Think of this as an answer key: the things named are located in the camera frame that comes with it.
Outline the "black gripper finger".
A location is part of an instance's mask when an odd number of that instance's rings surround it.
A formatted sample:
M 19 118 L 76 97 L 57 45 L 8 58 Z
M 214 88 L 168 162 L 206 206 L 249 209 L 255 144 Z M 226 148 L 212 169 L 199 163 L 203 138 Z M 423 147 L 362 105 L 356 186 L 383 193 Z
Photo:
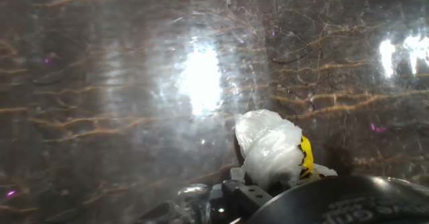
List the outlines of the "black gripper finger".
M 230 178 L 212 187 L 209 194 L 211 224 L 246 223 L 272 196 L 257 185 L 242 168 L 232 168 Z

